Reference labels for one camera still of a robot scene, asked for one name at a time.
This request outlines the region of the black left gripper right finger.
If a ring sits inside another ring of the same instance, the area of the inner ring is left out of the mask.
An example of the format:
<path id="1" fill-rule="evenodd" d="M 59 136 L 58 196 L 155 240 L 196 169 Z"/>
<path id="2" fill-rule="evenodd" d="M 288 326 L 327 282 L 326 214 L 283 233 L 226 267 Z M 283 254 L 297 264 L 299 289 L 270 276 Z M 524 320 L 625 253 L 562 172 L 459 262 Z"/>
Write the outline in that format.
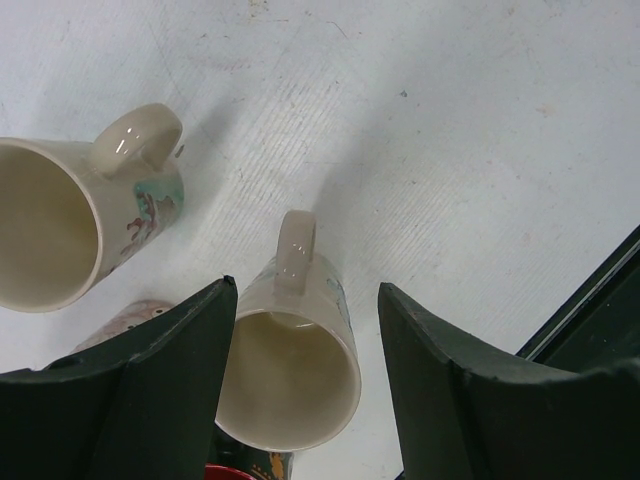
<path id="1" fill-rule="evenodd" d="M 409 479 L 635 479 L 639 362 L 583 373 L 504 352 L 397 286 L 378 293 Z"/>

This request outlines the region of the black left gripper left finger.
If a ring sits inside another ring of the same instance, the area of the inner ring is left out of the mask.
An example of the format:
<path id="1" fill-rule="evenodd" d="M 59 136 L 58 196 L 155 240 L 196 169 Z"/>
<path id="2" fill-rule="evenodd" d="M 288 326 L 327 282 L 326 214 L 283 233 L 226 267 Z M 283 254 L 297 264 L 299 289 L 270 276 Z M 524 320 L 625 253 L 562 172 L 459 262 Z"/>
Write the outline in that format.
<path id="1" fill-rule="evenodd" d="M 218 279 L 41 370 L 1 377 L 5 479 L 201 479 L 238 292 Z"/>

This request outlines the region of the pink patterned mug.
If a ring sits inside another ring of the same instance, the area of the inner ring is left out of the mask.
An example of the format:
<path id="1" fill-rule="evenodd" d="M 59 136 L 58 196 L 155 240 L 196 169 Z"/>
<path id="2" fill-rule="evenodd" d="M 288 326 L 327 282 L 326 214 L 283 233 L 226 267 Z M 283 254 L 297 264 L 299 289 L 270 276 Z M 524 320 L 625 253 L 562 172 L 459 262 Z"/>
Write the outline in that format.
<path id="1" fill-rule="evenodd" d="M 44 370 L 72 376 L 116 370 L 166 335 L 171 319 L 164 315 L 173 307 L 161 300 L 136 301 Z"/>

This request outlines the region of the black mug with red interior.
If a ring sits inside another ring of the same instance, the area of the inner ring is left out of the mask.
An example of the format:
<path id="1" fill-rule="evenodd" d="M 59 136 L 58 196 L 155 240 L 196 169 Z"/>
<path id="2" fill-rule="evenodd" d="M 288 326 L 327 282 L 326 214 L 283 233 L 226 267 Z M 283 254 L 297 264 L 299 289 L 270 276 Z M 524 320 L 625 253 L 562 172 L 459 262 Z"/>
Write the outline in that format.
<path id="1" fill-rule="evenodd" d="M 224 433 L 217 425 L 211 440 L 204 478 L 290 480 L 291 452 L 268 452 L 245 445 Z"/>

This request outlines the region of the cream mug with sea print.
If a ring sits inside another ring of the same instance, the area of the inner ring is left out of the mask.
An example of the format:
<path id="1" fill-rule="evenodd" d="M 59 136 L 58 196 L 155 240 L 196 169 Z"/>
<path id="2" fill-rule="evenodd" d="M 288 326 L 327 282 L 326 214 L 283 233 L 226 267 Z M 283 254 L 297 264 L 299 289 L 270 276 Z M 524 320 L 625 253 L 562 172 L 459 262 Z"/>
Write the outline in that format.
<path id="1" fill-rule="evenodd" d="M 287 212 L 275 256 L 238 301 L 215 421 L 260 450 L 319 446 L 347 426 L 360 401 L 346 295 L 315 239 L 313 213 Z"/>

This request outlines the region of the beige mug with red print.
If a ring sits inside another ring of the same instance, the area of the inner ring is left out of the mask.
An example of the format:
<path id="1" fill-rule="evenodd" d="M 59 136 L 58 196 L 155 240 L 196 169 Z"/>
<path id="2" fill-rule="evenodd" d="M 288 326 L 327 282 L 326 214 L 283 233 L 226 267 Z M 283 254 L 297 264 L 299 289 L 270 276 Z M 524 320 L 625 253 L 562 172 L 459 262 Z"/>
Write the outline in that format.
<path id="1" fill-rule="evenodd" d="M 1 304 L 64 308 L 176 222 L 182 123 L 141 106 L 92 142 L 1 140 Z"/>

